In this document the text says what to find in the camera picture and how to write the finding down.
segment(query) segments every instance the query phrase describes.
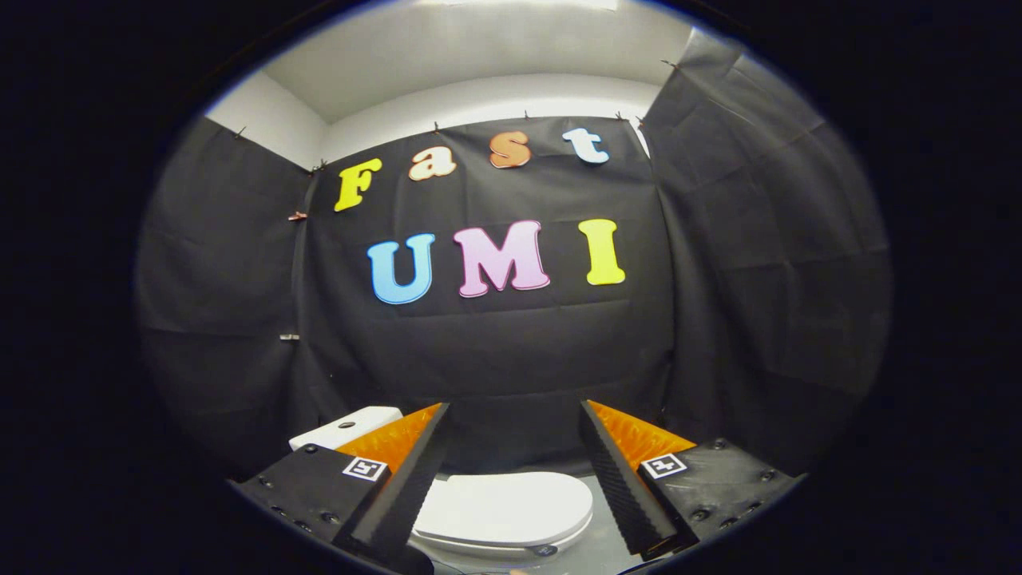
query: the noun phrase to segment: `yellow letter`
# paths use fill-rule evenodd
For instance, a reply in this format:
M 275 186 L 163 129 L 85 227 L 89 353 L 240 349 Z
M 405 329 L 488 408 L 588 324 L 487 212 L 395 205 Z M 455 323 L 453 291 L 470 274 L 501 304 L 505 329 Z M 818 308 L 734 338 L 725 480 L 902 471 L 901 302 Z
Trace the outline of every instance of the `yellow letter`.
M 591 270 L 586 280 L 593 285 L 607 285 L 624 281 L 624 270 L 617 267 L 614 253 L 614 230 L 617 224 L 610 220 L 586 220 L 578 223 L 578 231 L 589 239 Z
M 347 209 L 362 203 L 360 191 L 369 189 L 369 184 L 373 182 L 372 172 L 379 172 L 383 162 L 379 157 L 374 157 L 369 161 L 363 161 L 357 165 L 352 165 L 340 172 L 340 197 L 333 206 L 334 211 Z
M 408 171 L 408 177 L 417 182 L 433 176 L 446 176 L 458 166 L 451 159 L 451 148 L 446 145 L 423 149 L 412 157 L 412 161 L 415 164 Z

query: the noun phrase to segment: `toilet seat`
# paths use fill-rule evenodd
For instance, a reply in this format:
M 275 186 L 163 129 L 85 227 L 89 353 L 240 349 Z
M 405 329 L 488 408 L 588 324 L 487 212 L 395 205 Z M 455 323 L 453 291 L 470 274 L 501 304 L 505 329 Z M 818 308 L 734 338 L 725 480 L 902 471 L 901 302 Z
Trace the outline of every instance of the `toilet seat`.
M 592 491 L 568 475 L 451 476 L 433 481 L 412 541 L 475 556 L 543 557 L 574 543 L 592 518 Z

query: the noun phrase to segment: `white wall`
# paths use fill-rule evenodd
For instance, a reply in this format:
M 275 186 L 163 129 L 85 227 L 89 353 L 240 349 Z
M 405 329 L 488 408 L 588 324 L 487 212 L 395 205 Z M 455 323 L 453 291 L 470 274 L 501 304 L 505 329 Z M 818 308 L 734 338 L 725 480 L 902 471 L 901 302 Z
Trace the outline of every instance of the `white wall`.
M 660 86 L 616 78 L 529 74 L 480 78 L 422 90 L 349 115 L 327 130 L 320 146 L 331 161 L 357 151 L 433 129 L 487 119 L 543 115 L 614 117 L 633 127 L 646 114 Z
M 323 119 L 275 80 L 257 71 L 206 110 L 205 116 L 306 169 L 318 165 Z
M 639 121 L 660 86 L 572 74 L 480 78 L 407 94 L 327 126 L 309 106 L 262 71 L 206 112 L 235 132 L 303 167 L 433 129 L 487 119 L 544 115 L 628 117 L 643 147 Z

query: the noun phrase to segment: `white ceiling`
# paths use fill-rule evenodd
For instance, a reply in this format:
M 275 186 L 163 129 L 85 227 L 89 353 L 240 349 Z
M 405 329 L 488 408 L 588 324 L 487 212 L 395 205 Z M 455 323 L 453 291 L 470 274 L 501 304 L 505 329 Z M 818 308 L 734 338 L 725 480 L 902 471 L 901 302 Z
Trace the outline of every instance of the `white ceiling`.
M 327 124 L 477 78 L 577 74 L 662 85 L 691 25 L 635 0 L 402 0 L 299 42 L 264 71 Z

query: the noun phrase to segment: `toilet lid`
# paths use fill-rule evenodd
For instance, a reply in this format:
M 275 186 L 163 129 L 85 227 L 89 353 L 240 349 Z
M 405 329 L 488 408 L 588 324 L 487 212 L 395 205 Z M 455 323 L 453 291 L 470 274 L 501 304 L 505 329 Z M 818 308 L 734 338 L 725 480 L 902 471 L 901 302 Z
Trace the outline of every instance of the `toilet lid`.
M 433 481 L 414 530 L 472 545 L 527 547 L 573 534 L 592 515 L 593 493 L 568 475 L 451 476 Z

